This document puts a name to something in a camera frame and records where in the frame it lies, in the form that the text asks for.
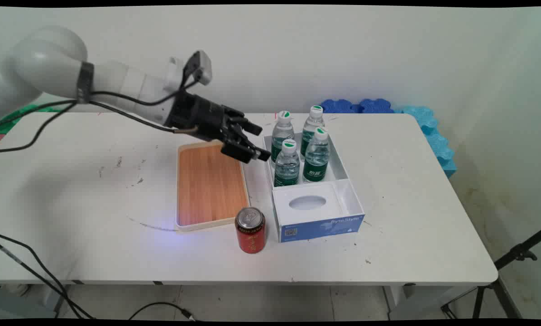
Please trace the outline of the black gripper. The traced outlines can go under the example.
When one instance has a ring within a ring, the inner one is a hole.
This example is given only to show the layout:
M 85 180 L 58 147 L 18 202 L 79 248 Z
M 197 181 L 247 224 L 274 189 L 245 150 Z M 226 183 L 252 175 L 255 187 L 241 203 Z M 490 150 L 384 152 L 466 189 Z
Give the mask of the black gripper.
M 165 127 L 190 130 L 195 138 L 223 143 L 221 153 L 242 163 L 268 161 L 272 153 L 255 146 L 242 129 L 229 129 L 234 124 L 250 134 L 260 135 L 263 128 L 245 118 L 242 111 L 218 105 L 198 95 L 182 91 L 174 97 L 165 120 Z

